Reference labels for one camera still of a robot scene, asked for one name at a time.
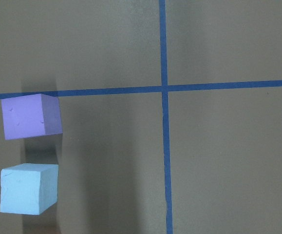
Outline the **light blue foam block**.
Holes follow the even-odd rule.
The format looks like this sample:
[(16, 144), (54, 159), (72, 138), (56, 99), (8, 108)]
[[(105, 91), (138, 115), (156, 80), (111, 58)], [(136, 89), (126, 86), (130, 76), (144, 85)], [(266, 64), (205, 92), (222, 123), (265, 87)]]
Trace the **light blue foam block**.
[(58, 165), (23, 163), (0, 173), (0, 212), (40, 215), (57, 203)]

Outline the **purple foam block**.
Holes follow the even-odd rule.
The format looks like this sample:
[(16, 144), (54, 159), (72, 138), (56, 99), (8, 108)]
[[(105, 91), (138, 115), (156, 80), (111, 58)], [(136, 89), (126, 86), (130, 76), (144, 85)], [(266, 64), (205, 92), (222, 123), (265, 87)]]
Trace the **purple foam block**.
[(34, 94), (1, 100), (6, 140), (61, 134), (57, 97)]

